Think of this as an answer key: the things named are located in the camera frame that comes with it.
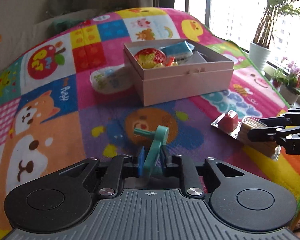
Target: round black pad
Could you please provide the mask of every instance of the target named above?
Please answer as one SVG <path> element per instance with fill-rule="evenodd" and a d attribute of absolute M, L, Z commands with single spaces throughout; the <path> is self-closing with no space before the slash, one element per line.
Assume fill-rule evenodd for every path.
<path fill-rule="evenodd" d="M 79 179 L 54 173 L 15 188 L 4 202 L 11 225 L 35 233 L 69 228 L 91 207 L 91 195 Z"/>
<path fill-rule="evenodd" d="M 253 188 L 241 191 L 237 195 L 237 201 L 245 208 L 264 210 L 273 205 L 274 197 L 265 190 Z"/>
<path fill-rule="evenodd" d="M 269 232 L 289 225 L 297 201 L 284 187 L 246 174 L 224 179 L 211 194 L 209 205 L 228 225 L 250 232 Z"/>
<path fill-rule="evenodd" d="M 58 190 L 39 189 L 27 197 L 27 203 L 38 210 L 50 210 L 60 206 L 64 199 L 65 196 Z"/>

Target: white flower pot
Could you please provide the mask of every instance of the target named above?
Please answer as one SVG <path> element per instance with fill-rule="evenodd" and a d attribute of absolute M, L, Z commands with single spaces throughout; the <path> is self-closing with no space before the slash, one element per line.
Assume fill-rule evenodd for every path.
<path fill-rule="evenodd" d="M 250 43 L 249 58 L 261 71 L 265 67 L 269 55 L 269 49 L 263 48 L 253 42 Z"/>
<path fill-rule="evenodd" d="M 298 100 L 299 95 L 296 95 L 290 92 L 286 86 L 282 85 L 280 87 L 280 94 L 282 97 L 288 102 L 289 105 L 293 106 L 295 102 Z"/>

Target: cartoon bee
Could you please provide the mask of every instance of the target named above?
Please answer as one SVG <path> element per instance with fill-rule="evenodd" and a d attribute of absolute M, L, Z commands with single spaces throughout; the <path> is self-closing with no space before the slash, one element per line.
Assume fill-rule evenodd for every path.
<path fill-rule="evenodd" d="M 244 88 L 243 86 L 238 85 L 238 84 L 234 84 L 233 87 L 237 93 L 239 93 L 240 95 L 242 95 L 244 97 L 246 97 L 247 95 L 253 95 L 253 93 L 250 91 L 249 88 Z"/>

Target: open gift box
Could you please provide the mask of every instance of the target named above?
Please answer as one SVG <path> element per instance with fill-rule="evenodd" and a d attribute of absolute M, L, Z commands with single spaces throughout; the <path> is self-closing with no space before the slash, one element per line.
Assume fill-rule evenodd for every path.
<path fill-rule="evenodd" d="M 143 69 L 134 58 L 142 49 L 159 49 L 183 41 L 194 45 L 194 50 L 202 53 L 207 62 Z M 230 85 L 234 66 L 234 62 L 223 55 L 188 39 L 125 43 L 124 57 L 144 106 L 226 90 Z"/>

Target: ribbed gray surface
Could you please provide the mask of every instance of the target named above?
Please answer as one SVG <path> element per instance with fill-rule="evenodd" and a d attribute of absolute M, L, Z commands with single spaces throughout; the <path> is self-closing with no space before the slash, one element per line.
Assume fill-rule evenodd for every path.
<path fill-rule="evenodd" d="M 178 190 L 125 189 L 101 200 L 80 225 L 53 234 L 13 230 L 8 240 L 297 240 L 286 229 L 268 234 L 243 233 L 220 223 L 201 200 Z"/>

